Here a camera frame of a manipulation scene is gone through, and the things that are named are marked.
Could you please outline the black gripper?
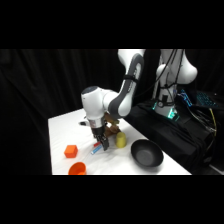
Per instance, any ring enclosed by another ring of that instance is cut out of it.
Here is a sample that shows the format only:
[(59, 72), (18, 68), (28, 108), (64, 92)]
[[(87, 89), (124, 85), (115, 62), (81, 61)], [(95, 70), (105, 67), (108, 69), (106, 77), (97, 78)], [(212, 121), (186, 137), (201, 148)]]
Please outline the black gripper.
[(101, 138), (101, 144), (103, 146), (103, 150), (106, 151), (109, 148), (109, 141), (108, 138), (105, 137), (105, 118), (97, 118), (97, 119), (89, 119), (90, 128), (92, 130), (92, 133), (94, 135), (94, 138), (97, 140), (97, 142), (100, 142)]

